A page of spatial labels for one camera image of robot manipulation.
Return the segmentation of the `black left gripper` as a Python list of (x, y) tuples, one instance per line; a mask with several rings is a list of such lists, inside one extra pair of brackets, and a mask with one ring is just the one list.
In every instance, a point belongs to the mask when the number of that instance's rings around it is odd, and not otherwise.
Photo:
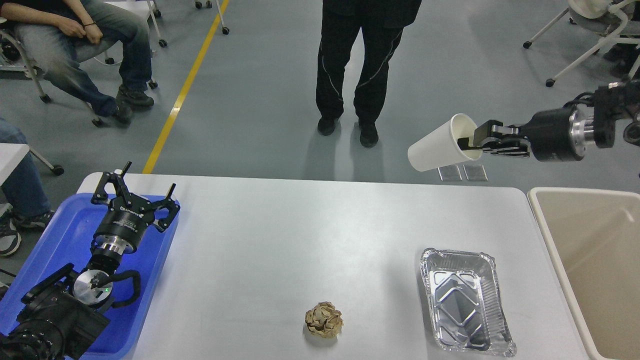
[[(94, 205), (107, 205), (106, 215), (93, 235), (92, 249), (114, 248), (113, 251), (132, 254), (138, 250), (147, 228), (152, 225), (164, 233), (178, 216), (181, 206), (172, 198), (176, 183), (172, 183), (166, 196), (155, 202), (146, 197), (134, 197), (124, 177), (132, 162), (126, 162), (120, 173), (103, 172), (91, 198)], [(106, 185), (114, 187), (116, 197), (108, 200)], [(167, 210), (164, 218), (157, 211)]]

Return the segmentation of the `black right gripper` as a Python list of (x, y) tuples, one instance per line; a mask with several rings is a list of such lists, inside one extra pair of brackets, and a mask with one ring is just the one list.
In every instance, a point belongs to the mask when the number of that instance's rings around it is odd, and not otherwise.
[[(528, 139), (530, 148), (521, 143), (522, 136)], [(489, 120), (471, 136), (458, 138), (456, 144), (462, 151), (495, 156), (529, 158), (531, 150), (540, 162), (581, 161), (586, 148), (595, 145), (594, 119), (577, 107), (563, 107), (537, 112), (519, 128)]]

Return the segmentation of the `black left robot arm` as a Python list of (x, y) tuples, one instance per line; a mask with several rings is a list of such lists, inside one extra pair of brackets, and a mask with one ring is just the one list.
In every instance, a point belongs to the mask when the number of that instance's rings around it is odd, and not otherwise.
[(3, 360), (117, 360), (137, 340), (178, 227), (172, 195), (104, 172), (66, 199), (1, 301)]

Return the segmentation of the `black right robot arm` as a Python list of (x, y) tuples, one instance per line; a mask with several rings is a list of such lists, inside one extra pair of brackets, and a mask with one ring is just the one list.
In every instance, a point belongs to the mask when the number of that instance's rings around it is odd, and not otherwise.
[(503, 157), (534, 157), (540, 162), (573, 162), (585, 157), (588, 146), (612, 148), (616, 124), (627, 120), (622, 137), (639, 145), (639, 82), (624, 80), (582, 92), (562, 107), (536, 112), (530, 121), (505, 125), (489, 120), (469, 135), (455, 136), (462, 151)]

